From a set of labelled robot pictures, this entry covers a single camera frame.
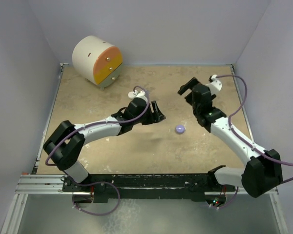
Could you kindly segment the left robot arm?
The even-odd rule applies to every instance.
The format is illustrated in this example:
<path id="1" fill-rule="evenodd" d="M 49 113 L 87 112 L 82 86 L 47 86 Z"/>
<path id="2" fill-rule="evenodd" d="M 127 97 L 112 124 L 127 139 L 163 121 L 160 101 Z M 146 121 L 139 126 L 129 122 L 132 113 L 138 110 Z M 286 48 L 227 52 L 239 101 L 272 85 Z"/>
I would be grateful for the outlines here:
<path id="1" fill-rule="evenodd" d="M 91 180 L 88 171 L 78 161 L 84 145 L 101 138 L 125 134 L 136 124 L 150 125 L 165 119 L 166 116 L 155 101 L 148 102 L 136 97 L 127 107 L 105 119 L 86 124 L 72 124 L 68 120 L 61 122 L 46 140 L 43 149 L 48 159 L 74 181 L 79 191 L 86 191 Z"/>

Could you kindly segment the purple earbud charging case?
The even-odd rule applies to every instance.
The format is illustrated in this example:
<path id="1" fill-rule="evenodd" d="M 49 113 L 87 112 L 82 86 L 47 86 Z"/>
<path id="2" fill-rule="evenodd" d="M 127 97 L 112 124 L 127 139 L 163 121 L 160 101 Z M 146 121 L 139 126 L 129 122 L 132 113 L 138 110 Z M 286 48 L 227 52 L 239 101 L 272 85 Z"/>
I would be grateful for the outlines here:
<path id="1" fill-rule="evenodd" d="M 178 124 L 178 125 L 176 125 L 176 127 L 175 127 L 175 132 L 176 132 L 177 134 L 183 134 L 183 133 L 185 132 L 185 126 L 182 125 L 182 124 Z"/>

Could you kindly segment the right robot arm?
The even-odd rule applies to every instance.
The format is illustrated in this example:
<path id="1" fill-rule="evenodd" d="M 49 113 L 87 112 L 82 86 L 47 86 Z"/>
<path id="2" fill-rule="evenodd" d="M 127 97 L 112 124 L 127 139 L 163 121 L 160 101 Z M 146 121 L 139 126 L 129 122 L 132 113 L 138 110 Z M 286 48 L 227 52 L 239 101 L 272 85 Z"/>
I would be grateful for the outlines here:
<path id="1" fill-rule="evenodd" d="M 242 187 L 250 196 L 257 198 L 282 184 L 280 154 L 274 149 L 266 150 L 246 137 L 231 123 L 230 117 L 213 106 L 212 101 L 221 88 L 221 81 L 213 75 L 206 85 L 192 78 L 180 87 L 178 94 L 190 90 L 185 100 L 192 106 L 198 124 L 222 140 L 245 166 L 244 169 L 220 166 L 209 171 L 208 187 L 213 191 L 224 185 Z"/>

